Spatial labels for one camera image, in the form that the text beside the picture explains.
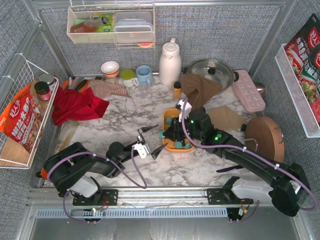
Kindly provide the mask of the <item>dark teal capsule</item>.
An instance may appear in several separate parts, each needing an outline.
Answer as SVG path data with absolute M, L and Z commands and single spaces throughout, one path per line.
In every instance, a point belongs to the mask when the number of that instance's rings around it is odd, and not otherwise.
M 190 149 L 191 148 L 191 143 L 190 142 L 187 142 L 184 147 L 184 149 Z

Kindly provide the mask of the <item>brown cork mat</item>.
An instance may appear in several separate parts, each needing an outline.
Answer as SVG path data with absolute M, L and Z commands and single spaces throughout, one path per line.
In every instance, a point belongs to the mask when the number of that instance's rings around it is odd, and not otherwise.
M 223 131 L 237 131 L 243 124 L 246 124 L 246 119 L 237 114 L 228 106 L 209 108 L 206 110 L 210 117 L 211 123 L 215 128 Z

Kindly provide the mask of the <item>orange plastic storage basket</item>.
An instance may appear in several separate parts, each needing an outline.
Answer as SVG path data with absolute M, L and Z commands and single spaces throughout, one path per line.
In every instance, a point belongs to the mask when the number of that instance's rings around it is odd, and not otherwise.
M 172 118 L 178 117 L 179 114 L 180 114 L 180 111 L 176 108 L 168 108 L 167 110 L 165 110 L 163 113 L 163 121 L 162 121 L 162 130 L 161 131 L 166 131 L 171 125 Z M 184 140 L 184 143 L 178 143 L 177 141 L 172 141 L 168 138 L 162 139 L 163 144 L 167 143 L 165 149 L 170 153 L 181 153 L 182 154 L 182 153 L 190 152 L 191 150 L 193 150 L 195 148 L 195 146 L 191 144 L 191 148 L 184 149 L 184 145 L 188 142 L 189 142 L 189 140 L 187 138 Z

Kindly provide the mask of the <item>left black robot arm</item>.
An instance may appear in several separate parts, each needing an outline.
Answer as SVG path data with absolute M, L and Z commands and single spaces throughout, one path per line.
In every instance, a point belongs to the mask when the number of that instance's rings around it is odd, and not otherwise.
M 89 151 L 82 143 L 76 142 L 48 158 L 36 176 L 53 183 L 61 198 L 69 192 L 85 199 L 101 196 L 99 183 L 93 177 L 86 176 L 86 173 L 96 173 L 107 178 L 123 174 L 136 186 L 146 189 L 147 182 L 135 162 L 135 157 L 144 159 L 151 156 L 155 160 L 166 147 L 166 144 L 163 144 L 151 150 L 146 143 L 143 134 L 155 127 L 154 125 L 138 129 L 137 140 L 127 146 L 118 141 L 111 143 L 105 155 Z M 124 163 L 129 160 L 132 161 L 143 185 L 124 172 Z

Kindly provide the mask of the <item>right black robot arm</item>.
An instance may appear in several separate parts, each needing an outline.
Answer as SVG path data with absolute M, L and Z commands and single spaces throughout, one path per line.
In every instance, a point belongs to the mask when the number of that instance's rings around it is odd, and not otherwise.
M 270 189 L 266 197 L 281 213 L 294 217 L 302 209 L 307 195 L 312 196 L 304 169 L 296 164 L 286 165 L 265 159 L 250 151 L 231 134 L 215 128 L 204 108 L 191 111 L 186 119 L 175 116 L 164 118 L 166 130 L 163 139 L 169 139 L 180 148 L 188 144 L 208 153 L 233 161 L 263 179 Z

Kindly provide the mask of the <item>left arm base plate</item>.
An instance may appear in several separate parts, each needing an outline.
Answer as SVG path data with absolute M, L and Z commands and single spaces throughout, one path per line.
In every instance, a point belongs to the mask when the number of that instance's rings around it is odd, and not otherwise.
M 118 202 L 117 189 L 99 189 L 91 197 L 84 197 L 78 193 L 74 193 L 74 206 L 116 206 Z

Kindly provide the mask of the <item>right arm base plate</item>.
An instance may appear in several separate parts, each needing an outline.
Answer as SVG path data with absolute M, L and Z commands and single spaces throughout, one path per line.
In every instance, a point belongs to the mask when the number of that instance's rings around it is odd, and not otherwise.
M 237 204 L 238 198 L 231 190 L 224 188 L 208 188 L 205 190 L 209 205 Z

